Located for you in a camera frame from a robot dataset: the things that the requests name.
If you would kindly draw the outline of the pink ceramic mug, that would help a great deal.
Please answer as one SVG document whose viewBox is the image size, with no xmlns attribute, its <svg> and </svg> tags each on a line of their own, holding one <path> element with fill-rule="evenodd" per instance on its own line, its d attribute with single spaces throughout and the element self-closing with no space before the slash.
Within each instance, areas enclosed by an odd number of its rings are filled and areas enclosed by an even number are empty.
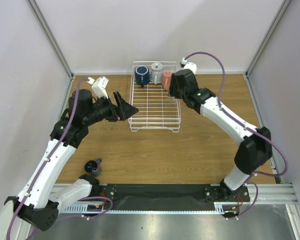
<svg viewBox="0 0 300 240">
<path fill-rule="evenodd" d="M 164 71 L 162 78 L 161 78 L 161 85 L 162 88 L 165 90 L 168 90 L 170 88 L 171 84 L 171 77 L 172 77 L 172 72 L 171 71 Z"/>
</svg>

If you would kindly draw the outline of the light grey flared mug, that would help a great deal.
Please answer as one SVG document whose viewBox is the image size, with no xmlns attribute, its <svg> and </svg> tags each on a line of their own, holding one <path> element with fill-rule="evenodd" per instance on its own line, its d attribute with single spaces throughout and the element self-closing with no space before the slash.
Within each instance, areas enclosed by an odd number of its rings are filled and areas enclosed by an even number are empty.
<svg viewBox="0 0 300 240">
<path fill-rule="evenodd" d="M 163 64 L 161 62 L 154 62 L 151 64 L 150 81 L 157 85 L 162 81 Z"/>
</svg>

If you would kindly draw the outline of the large dark blue mug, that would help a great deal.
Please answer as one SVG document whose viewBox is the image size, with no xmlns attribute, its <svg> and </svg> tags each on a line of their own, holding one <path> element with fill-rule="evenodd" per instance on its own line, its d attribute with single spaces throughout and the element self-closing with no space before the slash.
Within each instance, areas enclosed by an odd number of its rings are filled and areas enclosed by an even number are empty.
<svg viewBox="0 0 300 240">
<path fill-rule="evenodd" d="M 145 65 L 139 65 L 134 70 L 134 78 L 137 85 L 144 88 L 150 82 L 150 71 Z"/>
</svg>

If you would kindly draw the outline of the small dark blue mug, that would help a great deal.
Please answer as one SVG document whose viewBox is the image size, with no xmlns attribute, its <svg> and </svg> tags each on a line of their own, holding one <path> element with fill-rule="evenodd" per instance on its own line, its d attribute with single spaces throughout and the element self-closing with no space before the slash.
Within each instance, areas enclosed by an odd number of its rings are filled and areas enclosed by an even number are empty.
<svg viewBox="0 0 300 240">
<path fill-rule="evenodd" d="M 101 158 L 97 158 L 96 160 L 89 160 L 85 165 L 84 165 L 84 170 L 88 173 L 91 174 L 95 177 L 98 177 L 101 172 L 102 168 L 100 166 L 102 162 Z"/>
</svg>

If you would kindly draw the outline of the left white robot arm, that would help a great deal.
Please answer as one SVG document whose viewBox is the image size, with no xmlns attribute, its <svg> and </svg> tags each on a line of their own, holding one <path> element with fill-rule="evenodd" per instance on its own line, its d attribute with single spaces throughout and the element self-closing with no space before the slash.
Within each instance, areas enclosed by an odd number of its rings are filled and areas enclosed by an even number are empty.
<svg viewBox="0 0 300 240">
<path fill-rule="evenodd" d="M 90 90 L 76 90 L 68 100 L 69 107 L 54 125 L 50 140 L 39 166 L 25 188 L 6 201 L 13 204 L 12 220 L 20 218 L 46 231 L 55 223 L 59 213 L 73 203 L 87 198 L 95 200 L 100 194 L 100 182 L 87 174 L 59 193 L 51 190 L 61 170 L 89 133 L 89 126 L 107 120 L 124 121 L 139 110 L 127 103 L 119 92 L 113 93 L 116 103 L 106 96 L 93 100 Z"/>
</svg>

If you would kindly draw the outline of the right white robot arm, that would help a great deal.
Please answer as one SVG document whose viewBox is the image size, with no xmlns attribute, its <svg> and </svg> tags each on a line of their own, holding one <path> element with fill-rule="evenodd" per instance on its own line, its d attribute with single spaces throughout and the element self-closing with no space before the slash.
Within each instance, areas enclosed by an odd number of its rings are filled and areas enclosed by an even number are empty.
<svg viewBox="0 0 300 240">
<path fill-rule="evenodd" d="M 232 201 L 253 172 L 273 156 L 272 146 L 269 143 L 270 130 L 244 123 L 220 103 L 211 90 L 200 88 L 195 74 L 190 69 L 182 69 L 172 74 L 169 95 L 183 100 L 188 108 L 213 121 L 238 145 L 234 167 L 220 182 L 219 189 L 220 196 L 225 201 Z"/>
</svg>

